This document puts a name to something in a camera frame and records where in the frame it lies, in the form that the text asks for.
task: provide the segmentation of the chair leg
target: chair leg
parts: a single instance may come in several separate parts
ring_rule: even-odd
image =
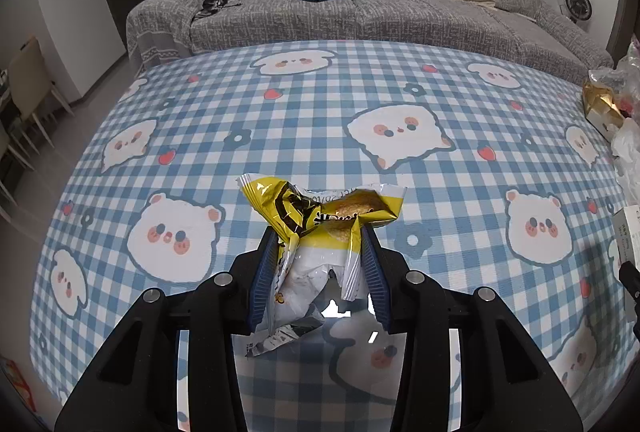
[[[35,171],[35,168],[31,166],[31,163],[27,161],[24,157],[22,157],[20,155],[20,152],[18,152],[14,147],[9,145],[7,148],[9,148],[9,152],[11,152],[11,154],[13,154],[14,157],[17,158],[18,161],[20,161],[22,166],[24,166],[25,168],[28,168],[29,170]]]
[[[60,94],[60,91],[56,88],[55,85],[51,85],[51,94],[53,94],[53,97],[59,101],[60,105],[62,105],[62,108],[64,108],[72,116],[75,116],[74,112],[71,110],[71,107],[69,107],[69,104],[66,102],[65,97]]]
[[[42,126],[42,123],[40,123],[40,120],[38,119],[38,116],[36,116],[36,113],[34,112],[33,114],[31,114],[31,117],[33,117],[33,120],[36,122],[36,125],[38,125],[38,128],[40,129],[40,132],[42,132],[44,139],[46,139],[47,142],[51,145],[51,148],[55,148],[53,146],[53,141],[49,137],[49,134],[47,134],[47,131],[44,129],[44,126]]]
[[[24,149],[24,147],[22,146],[22,144],[20,143],[20,140],[15,136],[15,134],[11,134],[11,139],[14,140],[14,143],[18,145],[18,148],[20,148],[20,150],[22,151],[22,153],[24,155],[26,155],[27,157],[29,157],[29,153],[27,152],[27,150]]]
[[[27,135],[27,132],[22,130],[22,127],[20,127],[20,134],[22,134],[22,137],[25,138],[25,140],[28,142],[29,146],[31,148],[33,148],[34,152],[36,152],[37,155],[40,155],[40,151],[36,148],[36,145],[33,144],[33,141],[31,141],[29,139],[29,136]]]
[[[9,190],[6,189],[6,186],[2,183],[2,181],[0,181],[0,190],[2,190],[4,192],[4,195],[7,196],[7,198],[14,203],[14,205],[18,206],[18,203],[15,202],[14,197],[9,193]]]

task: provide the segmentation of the blue gripper pad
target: blue gripper pad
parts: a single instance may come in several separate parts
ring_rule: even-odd
[[[253,333],[255,326],[262,321],[267,301],[271,296],[271,283],[278,262],[278,235],[272,232],[267,246],[260,258],[260,264],[255,272],[254,282],[249,292],[249,314],[246,322]]]
[[[360,250],[360,262],[364,270],[364,276],[369,286],[369,294],[373,304],[376,320],[380,322],[385,331],[389,331],[391,321],[391,296],[389,286],[386,283],[382,268],[369,234],[362,228],[362,248]]]

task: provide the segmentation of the gold package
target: gold package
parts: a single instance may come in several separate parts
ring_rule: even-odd
[[[624,116],[616,107],[613,100],[613,91],[609,87],[596,86],[589,81],[582,86],[582,103],[584,116],[608,142],[611,142],[615,129],[622,127]]]

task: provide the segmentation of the table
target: table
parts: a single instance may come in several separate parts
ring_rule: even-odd
[[[191,289],[255,249],[266,223],[242,173],[312,190],[387,182],[408,190],[399,220],[377,230],[382,244],[446,288],[494,288],[593,420],[637,346],[614,277],[610,215],[624,199],[580,108],[580,89],[561,79],[414,44],[286,42],[157,66],[102,123],[52,218],[33,364],[65,401],[143,290]],[[381,331],[354,307],[257,358],[244,357],[253,338],[238,338],[250,429],[388,430],[404,338]],[[454,354],[451,365],[455,427]]]

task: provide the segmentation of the plastic wrapper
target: plastic wrapper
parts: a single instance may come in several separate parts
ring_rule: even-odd
[[[615,69],[590,70],[589,80],[595,86],[610,88],[617,107],[640,123],[640,42],[635,35]]]
[[[259,174],[244,174],[238,183],[284,245],[267,305],[270,334],[306,315],[330,271],[343,300],[367,297],[360,267],[360,228],[397,219],[404,187],[374,184],[312,192],[285,179]]]
[[[616,156],[616,179],[625,193],[628,205],[640,205],[640,127],[632,119],[625,119],[622,128],[611,141]]]
[[[246,348],[246,357],[253,358],[265,352],[273,351],[280,346],[293,342],[301,336],[318,329],[324,323],[324,317],[318,309],[313,306],[309,309],[310,314],[293,323],[288,323],[276,329],[273,335],[256,344],[249,344]]]

